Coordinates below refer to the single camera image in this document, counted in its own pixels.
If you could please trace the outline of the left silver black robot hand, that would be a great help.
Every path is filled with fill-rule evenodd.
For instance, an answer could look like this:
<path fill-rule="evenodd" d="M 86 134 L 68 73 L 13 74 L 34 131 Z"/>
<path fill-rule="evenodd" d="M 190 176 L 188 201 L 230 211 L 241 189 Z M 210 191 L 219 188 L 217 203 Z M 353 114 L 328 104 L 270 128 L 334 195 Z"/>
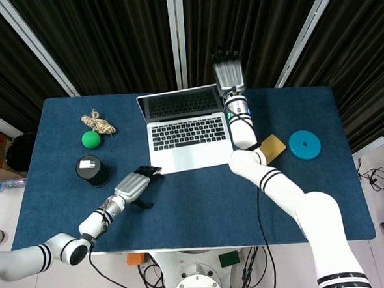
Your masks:
<path fill-rule="evenodd" d="M 157 166 L 140 166 L 134 172 L 126 175 L 114 189 L 114 194 L 123 198 L 125 204 L 136 205 L 142 209 L 149 209 L 153 203 L 144 203 L 140 200 L 141 194 L 151 181 L 163 177 L 161 168 Z"/>

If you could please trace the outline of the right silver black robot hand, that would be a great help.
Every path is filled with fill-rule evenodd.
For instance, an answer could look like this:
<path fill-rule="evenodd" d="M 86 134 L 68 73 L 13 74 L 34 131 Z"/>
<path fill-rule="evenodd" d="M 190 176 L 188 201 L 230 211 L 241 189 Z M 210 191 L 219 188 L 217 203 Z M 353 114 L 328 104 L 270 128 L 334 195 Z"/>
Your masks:
<path fill-rule="evenodd" d="M 212 52 L 211 60 L 217 90 L 221 98 L 231 93 L 241 94 L 246 90 L 245 73 L 238 51 L 218 48 Z"/>

